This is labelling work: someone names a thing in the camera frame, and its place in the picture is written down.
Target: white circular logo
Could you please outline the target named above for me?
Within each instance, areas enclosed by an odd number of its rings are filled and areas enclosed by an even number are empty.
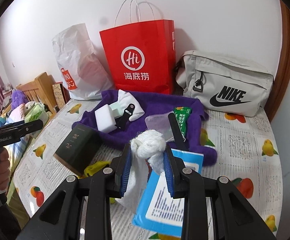
[[[137,47],[126,47],[121,54],[123,65],[129,70],[140,70],[145,64],[145,57],[142,51]]]

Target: person's arm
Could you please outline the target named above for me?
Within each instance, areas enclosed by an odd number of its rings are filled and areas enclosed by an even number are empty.
[[[10,181],[10,161],[9,154],[7,150],[4,150],[0,153],[0,190],[5,190]]]

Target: paper bag handle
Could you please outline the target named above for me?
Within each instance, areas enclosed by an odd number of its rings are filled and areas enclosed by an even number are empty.
[[[138,12],[139,12],[139,16],[140,16],[140,22],[141,22],[141,13],[140,13],[140,10],[139,10],[139,7],[138,7],[138,3],[136,2],[136,0],[131,0],[130,4],[129,4],[129,20],[130,22],[132,23],[132,16],[131,16],[131,6],[132,6],[132,2],[135,1],[136,3],[136,6],[138,8]],[[149,4],[149,2],[147,2],[146,0],[144,0],[145,3],[148,4],[148,6],[150,7],[150,9],[152,10],[152,6]],[[155,20],[155,15],[154,15],[154,11],[152,10],[152,19]]]
[[[122,3],[122,5],[120,6],[120,8],[119,8],[119,10],[118,10],[118,12],[117,12],[117,14],[116,14],[116,18],[115,18],[115,21],[114,21],[114,28],[115,28],[115,25],[116,25],[116,20],[117,20],[117,16],[118,16],[118,14],[119,14],[119,12],[121,11],[121,9],[122,9],[122,6],[124,5],[124,3],[126,2],[127,0],[125,0],[123,3]],[[137,6],[137,9],[138,9],[138,15],[139,15],[139,21],[141,21],[141,12],[140,12],[140,8],[138,7],[138,3],[136,2],[136,0],[135,0],[135,3],[136,3],[136,6]]]

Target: blue package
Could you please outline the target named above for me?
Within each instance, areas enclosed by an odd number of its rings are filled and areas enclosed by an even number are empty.
[[[172,149],[185,166],[201,173],[203,154]],[[152,172],[138,205],[133,224],[160,234],[181,237],[184,199],[171,198],[164,175]]]

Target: bed sheet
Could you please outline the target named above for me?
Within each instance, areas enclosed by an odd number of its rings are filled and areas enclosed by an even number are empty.
[[[91,111],[97,103],[98,101],[75,100],[68,102],[26,151],[14,174],[14,184],[30,217],[39,208],[37,199],[31,194],[31,188],[39,187],[45,200],[68,175],[72,174],[53,157],[53,154],[71,131],[72,123],[80,120],[83,112]],[[212,167],[203,167],[202,175],[213,179],[227,176],[264,220],[268,217],[275,220],[272,231],[276,234],[282,207],[282,172],[275,138],[264,110],[260,108],[254,117],[238,116],[238,118],[225,116],[223,112],[210,110],[207,112],[210,118],[207,122],[203,122],[203,133],[207,136],[202,140],[206,146],[217,150],[218,160]],[[272,144],[273,155],[270,146],[264,148],[267,154],[264,155],[262,147],[265,141],[266,144]],[[41,159],[33,150],[43,145],[45,149]],[[119,155],[120,151],[102,145],[92,163],[98,160],[111,160]],[[83,211],[81,239],[84,239],[84,215]],[[155,232],[132,225],[132,218],[133,213],[122,205],[118,203],[111,205],[113,239],[145,240],[155,235]],[[212,239],[210,208],[208,225]]]

